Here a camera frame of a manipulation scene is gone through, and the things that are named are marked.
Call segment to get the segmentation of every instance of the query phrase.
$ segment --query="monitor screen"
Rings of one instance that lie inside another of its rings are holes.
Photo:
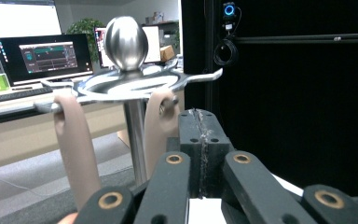
[[[158,27],[157,26],[145,26],[142,27],[145,31],[148,43],[148,49],[145,63],[157,63],[161,61],[161,55],[159,52],[159,36],[158,36]],[[103,46],[103,39],[105,27],[95,27],[94,28],[94,37],[95,43],[98,49],[98,57],[100,61],[101,68],[111,67],[113,66],[112,61],[105,53],[105,49]]]
[[[0,57],[11,86],[92,74],[86,35],[0,38]]]
[[[61,33],[54,0],[0,1],[0,37]]]

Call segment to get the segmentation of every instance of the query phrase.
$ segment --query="black panel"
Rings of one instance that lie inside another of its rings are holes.
[[[242,20],[237,31],[241,37],[358,34],[358,1],[233,2],[242,11]]]
[[[182,0],[184,71],[201,74],[205,68],[205,19],[202,1]],[[185,109],[205,108],[205,83],[186,86]]]
[[[237,149],[300,186],[358,195],[358,44],[238,45],[218,80]]]

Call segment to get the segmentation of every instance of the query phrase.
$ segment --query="computer monitor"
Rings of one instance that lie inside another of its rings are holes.
[[[0,51],[12,87],[92,74],[84,34],[2,37]]]
[[[159,52],[159,36],[158,36],[158,27],[157,26],[145,26],[142,27],[145,31],[148,43],[148,52],[145,58],[144,63],[157,63],[161,61],[161,56]],[[98,49],[98,57],[100,61],[101,68],[107,68],[113,66],[112,61],[105,53],[103,39],[105,34],[105,27],[95,27],[94,28],[94,37],[95,43]]]

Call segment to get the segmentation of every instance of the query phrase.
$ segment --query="wooden desk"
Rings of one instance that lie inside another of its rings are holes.
[[[51,100],[56,93],[0,103],[0,108],[5,110],[15,105]],[[92,104],[83,105],[82,108],[92,138],[116,132],[119,132],[119,136],[124,140],[127,138],[127,124],[122,104]],[[52,114],[0,123],[0,166],[58,148]]]

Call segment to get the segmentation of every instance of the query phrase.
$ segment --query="metal knob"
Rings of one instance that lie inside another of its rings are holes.
[[[104,47],[116,69],[140,70],[148,52],[147,36],[133,17],[116,17],[106,26]]]

